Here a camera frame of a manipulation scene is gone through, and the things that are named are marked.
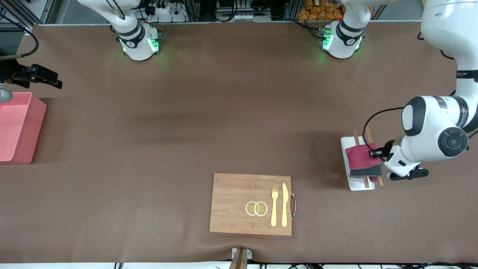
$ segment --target brown tablecloth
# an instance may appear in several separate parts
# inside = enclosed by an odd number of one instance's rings
[[[261,262],[478,262],[474,139],[425,163],[427,178],[347,187],[341,136],[455,88],[455,62],[419,31],[371,23],[338,60],[293,23],[174,25],[160,56],[135,62],[108,27],[36,26],[21,63],[64,88],[32,86],[48,104],[34,164],[0,168],[0,261],[221,260],[243,246]],[[403,134],[399,112],[370,126],[379,145]],[[292,176],[293,236],[208,232],[213,173]]]

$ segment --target bamboo cutting board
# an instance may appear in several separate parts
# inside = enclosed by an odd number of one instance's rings
[[[282,183],[289,192],[287,202],[287,226],[281,226]],[[279,189],[277,199],[277,226],[271,226],[272,187]],[[291,177],[214,174],[212,190],[210,232],[250,235],[292,235]],[[263,201],[268,206],[263,217],[249,216],[246,204]]]

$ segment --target black clamp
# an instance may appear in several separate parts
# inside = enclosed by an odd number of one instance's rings
[[[8,53],[0,50],[0,56]],[[16,59],[0,61],[0,82],[15,84],[24,88],[30,88],[30,82],[51,85],[61,89],[63,83],[58,80],[58,73],[51,71],[38,64],[30,67],[23,66]]]
[[[393,172],[389,172],[389,174],[387,174],[387,177],[390,180],[393,180],[393,181],[404,180],[404,179],[412,180],[412,179],[416,179],[416,178],[424,178],[424,177],[428,176],[429,174],[430,174],[430,172],[428,171],[428,169],[420,168],[420,165],[417,165],[417,166],[415,166],[415,168],[413,168],[408,173],[408,175],[406,175],[404,177],[400,177],[399,175],[397,175]]]

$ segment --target fake lemon slice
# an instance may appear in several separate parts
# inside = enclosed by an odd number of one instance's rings
[[[255,216],[256,213],[254,212],[254,207],[256,206],[256,202],[254,201],[249,201],[247,204],[246,204],[246,213],[247,215],[249,216]]]
[[[257,202],[256,205],[254,206],[254,213],[256,213],[256,216],[258,217],[263,217],[267,214],[267,205],[264,202]]]

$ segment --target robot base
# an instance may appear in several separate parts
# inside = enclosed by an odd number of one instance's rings
[[[362,41],[362,38],[355,42],[354,45],[346,46],[344,42],[338,38],[337,35],[337,25],[339,23],[339,21],[333,21],[327,26],[324,26],[324,28],[330,29],[332,38],[330,39],[328,45],[324,45],[324,41],[319,40],[319,46],[322,48],[322,51],[328,52],[331,56],[335,58],[346,59],[352,56],[354,52],[359,49],[359,44]]]
[[[125,55],[128,55],[135,61],[144,61],[149,59],[152,55],[158,55],[161,47],[161,31],[158,31],[157,28],[146,23],[141,23],[141,25],[144,27],[145,35],[138,43],[138,46],[136,48],[130,48],[123,45]]]
[[[364,144],[363,137],[358,137],[360,144]],[[355,138],[353,136],[344,136],[340,139],[340,144],[342,145],[342,154],[344,155],[345,161],[345,172],[347,173],[347,181],[348,181],[348,188],[351,191],[371,191],[375,189],[375,183],[370,181],[370,178],[367,177],[369,181],[369,188],[365,188],[365,184],[363,183],[363,177],[351,177],[350,176],[350,168],[348,167],[348,159],[345,150],[349,147],[355,146]]]

